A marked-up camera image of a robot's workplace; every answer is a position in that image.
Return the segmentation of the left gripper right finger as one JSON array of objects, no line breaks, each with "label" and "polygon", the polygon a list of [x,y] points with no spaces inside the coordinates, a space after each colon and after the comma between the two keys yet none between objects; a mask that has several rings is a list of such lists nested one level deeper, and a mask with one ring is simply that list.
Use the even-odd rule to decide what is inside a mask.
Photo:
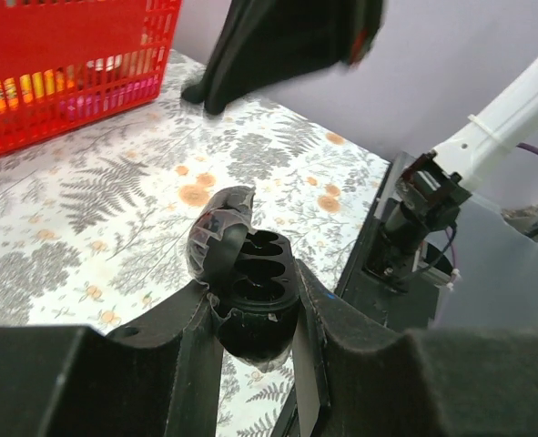
[{"label": "left gripper right finger", "polygon": [[296,271],[301,435],[538,436],[538,331],[398,333]]}]

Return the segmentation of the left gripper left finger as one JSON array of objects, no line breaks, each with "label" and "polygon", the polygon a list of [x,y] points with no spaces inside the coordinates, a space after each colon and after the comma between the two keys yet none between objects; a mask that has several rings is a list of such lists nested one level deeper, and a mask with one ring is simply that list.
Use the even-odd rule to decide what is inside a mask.
[{"label": "left gripper left finger", "polygon": [[212,436],[222,349],[189,284],[107,335],[0,327],[0,436]]}]

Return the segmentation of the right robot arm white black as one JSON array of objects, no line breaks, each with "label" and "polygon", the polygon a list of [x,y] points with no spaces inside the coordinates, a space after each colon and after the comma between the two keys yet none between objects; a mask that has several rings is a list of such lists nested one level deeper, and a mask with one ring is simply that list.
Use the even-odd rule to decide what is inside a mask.
[{"label": "right robot arm white black", "polygon": [[[202,77],[184,101],[217,116],[265,86],[342,63],[357,65],[381,29],[381,1],[234,1]],[[462,204],[538,129],[538,56],[467,124],[397,178],[399,203],[375,234],[367,271],[404,292],[423,270],[416,256],[435,231],[455,229]]]}]

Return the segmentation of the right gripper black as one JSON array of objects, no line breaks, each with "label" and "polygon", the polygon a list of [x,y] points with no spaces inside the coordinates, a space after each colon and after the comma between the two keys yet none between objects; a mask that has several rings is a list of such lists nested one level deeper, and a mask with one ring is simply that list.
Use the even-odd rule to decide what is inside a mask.
[{"label": "right gripper black", "polygon": [[181,98],[220,114],[263,87],[358,64],[384,12],[381,0],[233,1],[202,77],[187,83]]}]

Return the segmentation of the black earbud charging case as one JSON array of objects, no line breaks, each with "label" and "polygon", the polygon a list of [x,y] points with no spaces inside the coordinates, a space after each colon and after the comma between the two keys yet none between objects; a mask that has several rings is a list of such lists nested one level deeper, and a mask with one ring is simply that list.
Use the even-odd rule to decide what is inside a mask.
[{"label": "black earbud charging case", "polygon": [[289,356],[299,288],[289,240],[252,224],[254,196],[247,186],[214,194],[190,228],[186,259],[207,289],[220,344],[267,373]]}]

